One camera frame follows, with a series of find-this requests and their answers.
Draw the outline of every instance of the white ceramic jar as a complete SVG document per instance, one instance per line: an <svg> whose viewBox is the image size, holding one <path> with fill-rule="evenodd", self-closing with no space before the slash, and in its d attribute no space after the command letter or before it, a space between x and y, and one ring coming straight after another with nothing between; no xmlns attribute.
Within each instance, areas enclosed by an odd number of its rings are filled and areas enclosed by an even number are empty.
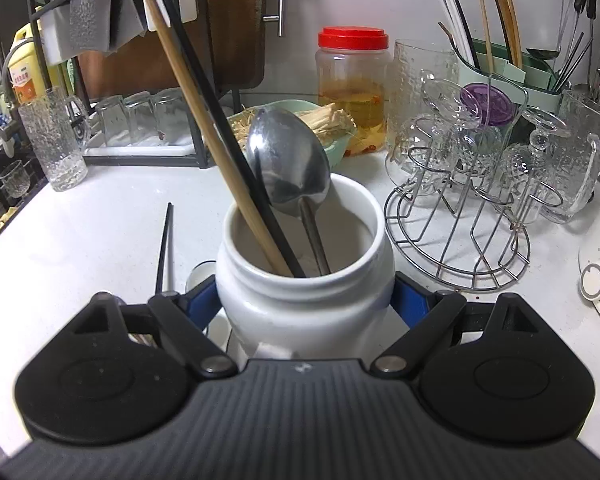
<svg viewBox="0 0 600 480"><path fill-rule="evenodd" d="M317 275L299 220L277 215L307 278L269 272L235 204L224 219L216 285L247 356L262 344L305 359L365 359L373 351L368 344L394 288L394 255L376 199L349 178L331 178L316 218L333 271L327 276Z"/></svg>

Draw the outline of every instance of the yellow liquid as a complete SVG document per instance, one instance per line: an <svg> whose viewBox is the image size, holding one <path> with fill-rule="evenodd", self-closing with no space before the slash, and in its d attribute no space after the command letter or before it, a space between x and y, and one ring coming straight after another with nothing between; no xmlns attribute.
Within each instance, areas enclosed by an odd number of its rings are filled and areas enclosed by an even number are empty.
<svg viewBox="0 0 600 480"><path fill-rule="evenodd" d="M325 90L318 95L320 106L336 103L353 117L358 127L345 156L374 152L384 144L384 91L357 92L352 89Z"/></svg>

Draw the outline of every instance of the brown cutting board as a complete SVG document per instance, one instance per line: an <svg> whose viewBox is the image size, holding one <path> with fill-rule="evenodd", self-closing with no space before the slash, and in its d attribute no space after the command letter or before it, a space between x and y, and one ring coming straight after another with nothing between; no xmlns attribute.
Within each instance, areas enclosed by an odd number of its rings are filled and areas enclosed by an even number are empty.
<svg viewBox="0 0 600 480"><path fill-rule="evenodd" d="M198 0L198 18L184 24L202 65L208 74L213 73L219 90L253 88L262 81L264 3L264 0ZM207 26L212 52L203 39ZM110 56L83 52L79 59L92 99L177 86L155 32L133 38Z"/></svg>

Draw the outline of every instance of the plastic jar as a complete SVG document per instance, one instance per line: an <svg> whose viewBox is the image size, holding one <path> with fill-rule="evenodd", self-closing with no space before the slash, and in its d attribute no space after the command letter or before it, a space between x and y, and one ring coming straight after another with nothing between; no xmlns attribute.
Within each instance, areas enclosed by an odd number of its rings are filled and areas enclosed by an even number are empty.
<svg viewBox="0 0 600 480"><path fill-rule="evenodd" d="M318 104L336 103L356 122L358 133L345 155L374 152L384 143L384 74L389 36L382 28L325 27L315 54Z"/></svg>
<svg viewBox="0 0 600 480"><path fill-rule="evenodd" d="M216 286L234 334L248 357L266 345L300 359L362 358L394 289L394 253L382 208L361 184L333 174L327 199L316 214L333 271L316 276L315 259L302 223L278 221L307 278L269 272L244 218L233 204L224 219L216 261Z"/></svg>

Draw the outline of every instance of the black metal rack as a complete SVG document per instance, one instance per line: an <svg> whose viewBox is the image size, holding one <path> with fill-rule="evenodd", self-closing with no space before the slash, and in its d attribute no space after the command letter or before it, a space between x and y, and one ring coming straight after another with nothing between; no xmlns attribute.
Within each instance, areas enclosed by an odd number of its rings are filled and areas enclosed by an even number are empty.
<svg viewBox="0 0 600 480"><path fill-rule="evenodd" d="M60 6L68 4L71 0L51 0L44 6L36 10L38 4L36 0L27 0L27 7L29 11L29 24L31 26L31 32L33 36L33 43L36 50L36 57L38 58L38 64L40 66L40 73L47 90L52 87L51 78L49 75L48 67L46 65L45 53L42 47L42 39L40 37L40 30L38 28L38 20L41 16L47 12L56 9ZM182 20L180 20L180 7L177 4L178 0L171 0L174 5L174 10L177 16L170 16L172 21L172 27L182 27ZM206 13L206 0L197 0L198 5L198 18L206 21L206 26L202 27L203 34L203 45L208 48L207 52L203 52L203 57L210 60L207 67L201 67L204 71L206 78L213 85L213 58L211 49L211 35L210 27L208 24L208 18ZM84 86L84 79L80 71L80 65L74 61L74 70L76 74L76 87L78 95L81 100L85 103L85 107L90 109L89 98L87 95L86 88ZM100 165L100 166L177 166L177 167L194 167L194 168L206 168L209 164L209 154L202 141L202 134L193 118L189 113L189 125L191 130L191 137L195 148L195 154L187 156L90 156L85 157L87 164Z"/></svg>

